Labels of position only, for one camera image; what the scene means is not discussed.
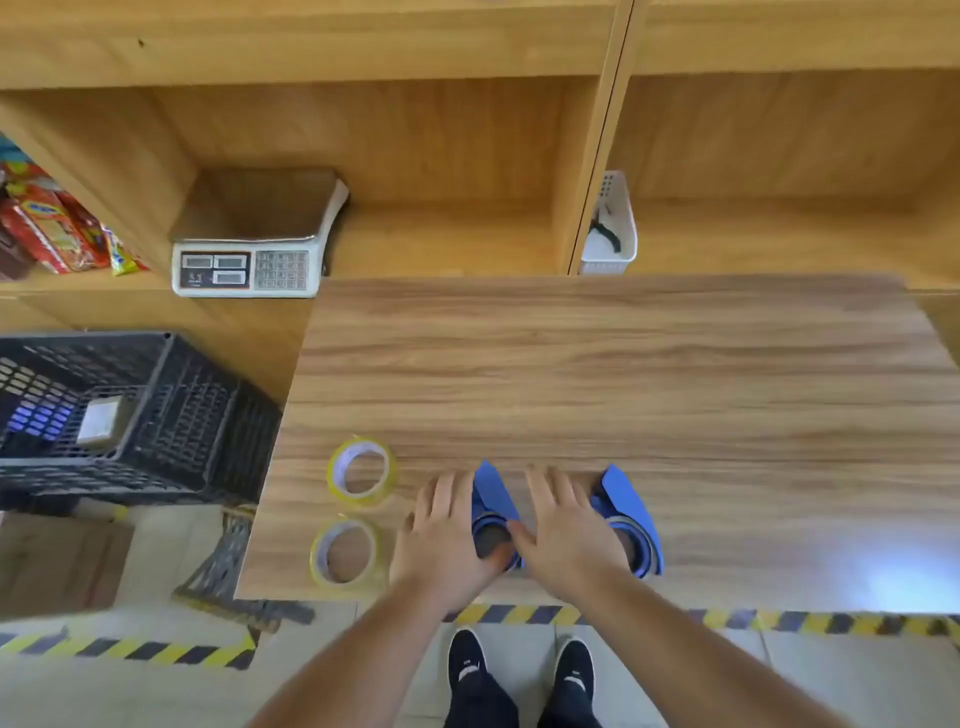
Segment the person's right hand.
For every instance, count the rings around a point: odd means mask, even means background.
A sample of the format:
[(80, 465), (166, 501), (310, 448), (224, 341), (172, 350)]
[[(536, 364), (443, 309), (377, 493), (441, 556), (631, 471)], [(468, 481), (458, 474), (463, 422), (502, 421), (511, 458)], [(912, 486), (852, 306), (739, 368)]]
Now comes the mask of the person's right hand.
[(566, 475), (555, 467), (524, 469), (534, 510), (536, 540), (533, 559), (521, 559), (534, 580), (554, 598), (580, 606), (596, 583), (610, 576), (630, 577), (629, 565), (616, 535), (603, 539), (584, 488), (577, 488), (577, 516), (572, 522), (553, 520), (555, 506), (551, 475)]

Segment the person's left hand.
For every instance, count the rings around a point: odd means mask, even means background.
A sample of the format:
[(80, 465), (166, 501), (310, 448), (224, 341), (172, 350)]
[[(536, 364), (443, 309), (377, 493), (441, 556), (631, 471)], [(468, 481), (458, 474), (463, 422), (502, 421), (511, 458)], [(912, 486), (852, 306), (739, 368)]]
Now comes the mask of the person's left hand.
[(467, 606), (496, 580), (481, 579), (480, 557), (474, 548), (474, 473), (450, 470), (443, 475), (455, 475), (449, 524), (430, 526), (430, 500), (436, 478), (416, 496), (414, 533), (403, 538), (402, 527), (397, 531), (386, 591), (388, 596), (417, 604), (435, 617)]

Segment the person's right forearm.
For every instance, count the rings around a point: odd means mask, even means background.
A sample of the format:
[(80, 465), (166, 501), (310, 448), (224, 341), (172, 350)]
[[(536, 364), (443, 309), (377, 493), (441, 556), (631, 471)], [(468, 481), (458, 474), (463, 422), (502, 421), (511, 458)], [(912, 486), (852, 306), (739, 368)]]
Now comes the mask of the person's right forearm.
[(582, 613), (670, 728), (851, 728), (628, 571), (536, 579)]

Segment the person's left forearm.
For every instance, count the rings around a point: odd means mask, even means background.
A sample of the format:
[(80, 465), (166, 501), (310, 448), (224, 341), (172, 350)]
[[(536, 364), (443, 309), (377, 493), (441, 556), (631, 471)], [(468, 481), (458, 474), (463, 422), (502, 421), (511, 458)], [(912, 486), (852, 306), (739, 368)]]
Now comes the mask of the person's left forearm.
[(246, 728), (391, 728), (444, 616), (483, 589), (464, 574), (400, 577)]

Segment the blue tape dispenser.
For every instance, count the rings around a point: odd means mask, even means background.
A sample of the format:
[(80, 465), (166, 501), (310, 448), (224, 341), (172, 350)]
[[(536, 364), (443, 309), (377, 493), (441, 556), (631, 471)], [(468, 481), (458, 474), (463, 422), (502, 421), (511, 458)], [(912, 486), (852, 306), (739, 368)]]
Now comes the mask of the blue tape dispenser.
[(474, 472), (471, 492), (471, 536), (477, 556), (485, 559), (500, 544), (511, 544), (507, 524), (520, 519), (498, 469), (482, 461)]
[(591, 508), (613, 531), (634, 577), (660, 577), (665, 553), (654, 518), (626, 472), (610, 464), (588, 494)]

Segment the clear yellowish tape roll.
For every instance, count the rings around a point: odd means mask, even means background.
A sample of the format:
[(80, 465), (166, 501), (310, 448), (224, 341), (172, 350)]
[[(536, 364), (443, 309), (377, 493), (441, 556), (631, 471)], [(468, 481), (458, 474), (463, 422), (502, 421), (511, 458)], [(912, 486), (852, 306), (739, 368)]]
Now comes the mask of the clear yellowish tape roll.
[[(330, 554), (338, 539), (351, 532), (362, 536), (364, 551), (350, 577), (342, 577), (330, 563)], [(309, 551), (309, 570), (320, 588), (331, 592), (364, 592), (384, 585), (387, 558), (378, 528), (361, 516), (340, 515), (323, 522)]]
[[(378, 455), (382, 468), (378, 480), (365, 491), (350, 491), (347, 486), (347, 471), (358, 457)], [(341, 504), (358, 508), (373, 508), (382, 504), (396, 490), (400, 468), (396, 456), (384, 443), (355, 436), (343, 442), (330, 456), (327, 463), (326, 482), (332, 497)]]

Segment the person's left black shoe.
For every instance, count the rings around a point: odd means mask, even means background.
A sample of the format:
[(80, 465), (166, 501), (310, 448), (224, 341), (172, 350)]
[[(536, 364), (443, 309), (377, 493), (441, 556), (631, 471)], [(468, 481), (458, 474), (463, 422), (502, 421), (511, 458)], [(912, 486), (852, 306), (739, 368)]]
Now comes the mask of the person's left black shoe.
[(447, 674), (450, 692), (488, 674), (486, 653), (480, 637), (469, 626), (459, 627), (452, 635), (447, 650)]

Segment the person's black shoe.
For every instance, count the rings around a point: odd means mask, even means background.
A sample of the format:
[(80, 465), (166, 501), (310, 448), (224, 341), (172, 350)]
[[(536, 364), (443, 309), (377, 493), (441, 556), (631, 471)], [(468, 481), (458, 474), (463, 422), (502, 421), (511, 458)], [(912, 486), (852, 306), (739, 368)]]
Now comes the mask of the person's black shoe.
[(558, 648), (552, 694), (571, 692), (593, 702), (595, 695), (594, 658), (589, 646), (580, 638), (568, 635)]
[(459, 627), (452, 635), (447, 650), (447, 674), (450, 692), (488, 674), (486, 653), (480, 637), (469, 626)]

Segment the person's right black shoe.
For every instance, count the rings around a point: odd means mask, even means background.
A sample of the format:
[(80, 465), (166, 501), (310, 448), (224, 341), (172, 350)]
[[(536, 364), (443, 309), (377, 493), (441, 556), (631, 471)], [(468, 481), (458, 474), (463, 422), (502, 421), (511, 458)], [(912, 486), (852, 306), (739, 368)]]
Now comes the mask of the person's right black shoe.
[(558, 648), (552, 694), (571, 692), (593, 702), (595, 695), (594, 658), (589, 646), (580, 638), (568, 635)]

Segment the yellow black striped floor tape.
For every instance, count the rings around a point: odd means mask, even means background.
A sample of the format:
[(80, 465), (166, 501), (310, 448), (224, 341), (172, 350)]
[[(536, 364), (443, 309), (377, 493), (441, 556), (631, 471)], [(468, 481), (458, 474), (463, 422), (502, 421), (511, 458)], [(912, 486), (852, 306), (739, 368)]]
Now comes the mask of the yellow black striped floor tape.
[(246, 634), (230, 645), (209, 645), (145, 637), (79, 636), (0, 630), (0, 655), (71, 660), (116, 660), (163, 667), (201, 667), (246, 672), (259, 647), (259, 634)]
[[(690, 618), (711, 629), (827, 637), (922, 637), (960, 648), (960, 614), (691, 609)], [(581, 626), (589, 621), (569, 605), (471, 604), (444, 618), (456, 625)]]

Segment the black tool in basket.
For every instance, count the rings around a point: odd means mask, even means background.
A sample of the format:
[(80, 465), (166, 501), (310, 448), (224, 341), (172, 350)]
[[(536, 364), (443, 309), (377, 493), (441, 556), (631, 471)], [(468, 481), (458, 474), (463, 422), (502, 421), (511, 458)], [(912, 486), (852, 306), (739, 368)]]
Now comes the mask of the black tool in basket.
[(613, 214), (604, 202), (599, 202), (592, 213), (584, 251), (590, 258), (618, 257), (622, 244), (616, 231)]

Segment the white plastic basket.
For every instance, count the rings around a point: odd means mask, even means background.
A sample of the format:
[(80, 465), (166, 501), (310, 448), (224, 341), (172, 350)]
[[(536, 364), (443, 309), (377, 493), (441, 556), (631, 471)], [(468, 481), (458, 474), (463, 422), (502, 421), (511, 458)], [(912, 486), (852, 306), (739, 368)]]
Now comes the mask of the white plastic basket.
[(585, 238), (579, 275), (624, 275), (639, 249), (629, 187), (621, 171), (607, 171), (594, 203)]

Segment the wooden shelf unit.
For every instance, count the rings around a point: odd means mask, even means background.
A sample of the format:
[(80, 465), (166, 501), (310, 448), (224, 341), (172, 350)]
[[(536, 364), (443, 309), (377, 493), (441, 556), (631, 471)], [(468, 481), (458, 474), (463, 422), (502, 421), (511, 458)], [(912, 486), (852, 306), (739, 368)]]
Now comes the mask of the wooden shelf unit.
[(571, 274), (635, 8), (0, 0), (0, 135), (150, 269), (0, 282), (0, 334), (184, 334), (283, 402), (311, 302), (171, 289), (171, 231), (218, 169), (297, 202), (300, 169), (336, 170), (333, 277)]
[(960, 363), (960, 0), (618, 0), (628, 275), (899, 277)]

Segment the red snack packet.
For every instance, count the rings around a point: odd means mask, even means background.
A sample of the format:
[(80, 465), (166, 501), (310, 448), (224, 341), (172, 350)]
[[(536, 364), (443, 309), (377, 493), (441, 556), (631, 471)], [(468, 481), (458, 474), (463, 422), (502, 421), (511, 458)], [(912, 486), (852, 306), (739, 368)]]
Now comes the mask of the red snack packet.
[(99, 221), (47, 176), (4, 183), (0, 223), (37, 263), (55, 275), (108, 269)]

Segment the dark snack packet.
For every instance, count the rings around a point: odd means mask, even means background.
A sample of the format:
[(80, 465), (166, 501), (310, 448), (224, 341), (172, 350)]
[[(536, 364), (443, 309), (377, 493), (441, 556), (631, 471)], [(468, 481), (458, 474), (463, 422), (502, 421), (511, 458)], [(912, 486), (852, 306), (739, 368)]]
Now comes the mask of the dark snack packet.
[(30, 253), (0, 224), (0, 284), (25, 279), (35, 264)]

